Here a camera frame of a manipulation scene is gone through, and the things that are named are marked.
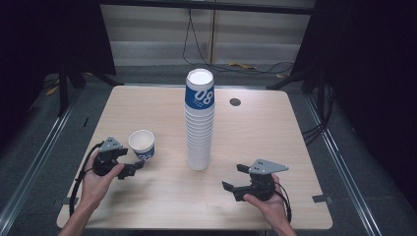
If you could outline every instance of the gray gripper part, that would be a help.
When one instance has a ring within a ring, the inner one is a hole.
[[[122,147],[123,145],[120,144],[116,139],[114,139],[114,137],[109,136],[107,140],[104,142],[104,144],[102,144],[102,146],[100,147],[100,152],[120,149]]]
[[[251,174],[271,174],[275,172],[288,170],[288,166],[274,163],[272,161],[257,159],[249,168]]]

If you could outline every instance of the black cable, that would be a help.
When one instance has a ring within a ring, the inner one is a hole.
[[[272,65],[272,67],[269,68],[267,71],[258,71],[258,70],[256,70],[256,71],[240,71],[240,70],[232,70],[232,69],[224,68],[224,67],[221,67],[221,66],[216,66],[216,65],[209,64],[209,63],[206,62],[206,60],[205,60],[205,58],[204,58],[204,56],[202,54],[202,51],[200,50],[199,42],[197,40],[196,31],[194,29],[193,19],[191,17],[191,9],[188,9],[188,14],[189,14],[189,21],[188,21],[187,32],[186,32],[186,37],[185,37],[185,41],[184,41],[183,59],[184,59],[185,62],[187,62],[190,65],[208,66],[208,67],[210,67],[211,69],[213,69],[213,70],[215,70],[217,72],[236,72],[236,73],[242,73],[242,74],[246,74],[246,75],[262,75],[262,74],[278,74],[278,73],[283,73],[283,72],[286,72],[286,71],[290,70],[293,67],[293,65],[294,65],[293,62],[278,62],[278,63],[275,63],[274,65]],[[197,49],[199,51],[200,57],[202,58],[202,60],[203,60],[204,63],[191,63],[185,57],[185,51],[186,51],[186,48],[187,48],[187,41],[188,41],[188,32],[190,30],[190,26],[191,26],[191,28],[193,30],[194,39],[196,41],[196,45],[197,45]],[[290,66],[288,68],[286,68],[285,70],[278,71],[278,72],[272,72],[272,69],[274,67],[276,67],[277,65],[282,65],[282,64],[290,64]]]
[[[334,104],[334,92],[332,91],[331,87],[328,86],[328,114],[325,117],[325,119],[322,121],[321,124],[319,124],[318,126],[303,132],[303,135],[306,135],[308,133],[313,132],[312,134],[310,134],[307,137],[304,137],[304,140],[307,141],[308,139],[310,139],[307,143],[306,146],[310,145],[321,133],[322,131],[326,128],[326,126],[328,125],[328,120],[330,119],[330,115],[332,112],[332,108],[333,108],[333,104]]]
[[[53,89],[53,88],[57,87],[58,84],[55,84],[57,81],[59,81],[59,79],[51,79],[51,80],[48,80],[48,81],[44,81],[42,90]]]
[[[279,183],[276,183],[276,182],[275,182],[275,184],[277,184],[279,186],[279,188],[281,188],[284,191],[284,194],[285,194],[286,198],[281,193],[279,193],[277,190],[275,190],[275,193],[280,198],[282,198],[282,200],[284,201],[286,212],[287,212],[287,219],[288,219],[288,222],[291,223],[292,211],[291,211],[291,203],[289,202],[288,194],[285,191],[284,187],[282,187],[282,185],[280,185]]]
[[[73,215],[74,213],[74,205],[75,205],[75,201],[76,201],[76,196],[78,193],[78,189],[80,188],[80,184],[81,181],[84,179],[84,176],[86,175],[86,173],[88,171],[90,171],[91,169],[85,171],[84,169],[86,168],[87,162],[89,162],[89,157],[91,156],[92,152],[96,149],[96,148],[100,148],[102,146],[104,142],[101,142],[100,144],[96,144],[94,147],[92,147],[92,149],[89,151],[89,154],[87,155],[86,159],[84,160],[83,163],[83,167],[80,170],[80,173],[76,179],[76,183],[74,185],[73,188],[73,192],[71,193],[71,198],[70,198],[70,216]]]

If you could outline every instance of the gray floor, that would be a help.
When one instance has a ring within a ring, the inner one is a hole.
[[[266,70],[269,66],[258,66]],[[117,67],[114,78],[127,84],[184,85],[187,73],[196,66],[147,66]],[[213,71],[217,86],[260,87],[279,82],[275,75],[248,76],[230,72]],[[56,235],[56,217],[59,202],[67,196],[74,176],[86,151],[101,111],[112,87],[87,76],[88,84],[75,101],[73,112],[48,155],[25,203],[17,215],[9,235]],[[302,83],[285,87],[301,131],[316,125],[305,96]],[[70,97],[75,97],[71,89]],[[0,208],[3,209],[57,119],[59,94],[39,95],[33,105],[27,123],[8,144],[0,158]],[[357,187],[368,204],[382,235],[417,235],[415,211],[399,193],[380,165],[368,154],[366,147],[353,134],[343,110],[337,105],[329,120],[329,129],[337,142]],[[372,235],[367,232],[345,185],[334,164],[328,147],[321,137],[308,146],[316,173],[325,196],[331,197],[328,208],[333,227],[326,231],[297,231],[299,235]],[[85,235],[133,235],[134,231],[87,230]],[[174,232],[151,231],[144,235],[173,235]]]

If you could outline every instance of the blue cup label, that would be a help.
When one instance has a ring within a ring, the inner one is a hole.
[[[193,109],[203,110],[214,104],[214,87],[206,90],[193,90],[186,86],[185,102]]]
[[[141,159],[141,160],[148,160],[151,157],[153,157],[154,154],[155,154],[155,147],[154,146],[150,150],[148,150],[147,152],[144,152],[144,153],[135,152],[135,155],[138,157],[138,159]]]

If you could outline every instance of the table top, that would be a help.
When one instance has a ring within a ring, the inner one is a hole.
[[[221,185],[221,181],[236,187],[250,185],[250,176],[238,172],[236,164],[250,166],[257,158],[289,167],[277,175],[291,202],[294,228],[332,226],[327,204],[312,199],[323,193],[285,92],[217,88],[211,162],[202,171],[187,163],[184,95],[185,88],[113,89],[85,158],[95,144],[113,136],[129,148],[118,161],[136,162],[128,139],[141,129],[153,132],[155,155],[135,176],[114,179],[87,228],[270,229],[254,206],[235,202]],[[231,105],[231,98],[241,104]],[[63,227],[68,218],[64,205],[58,226]]]

